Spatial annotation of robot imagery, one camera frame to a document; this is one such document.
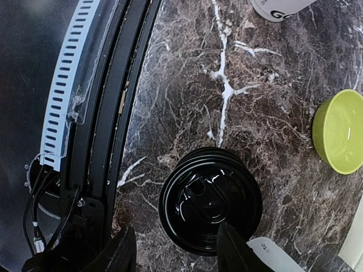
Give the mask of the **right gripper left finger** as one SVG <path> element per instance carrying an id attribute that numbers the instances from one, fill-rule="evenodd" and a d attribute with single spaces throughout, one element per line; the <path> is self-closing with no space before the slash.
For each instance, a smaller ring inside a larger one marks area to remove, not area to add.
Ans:
<path id="1" fill-rule="evenodd" d="M 136 271 L 137 246 L 134 228 L 124 226 L 100 252 L 86 242 L 74 242 L 74 271 Z"/>

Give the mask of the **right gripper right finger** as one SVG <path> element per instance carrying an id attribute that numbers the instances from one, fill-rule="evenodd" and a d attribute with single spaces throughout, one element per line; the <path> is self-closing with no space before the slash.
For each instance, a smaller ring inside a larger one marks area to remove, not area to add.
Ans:
<path id="1" fill-rule="evenodd" d="M 220 224 L 217 234 L 218 271 L 272 271 L 229 224 Z"/>

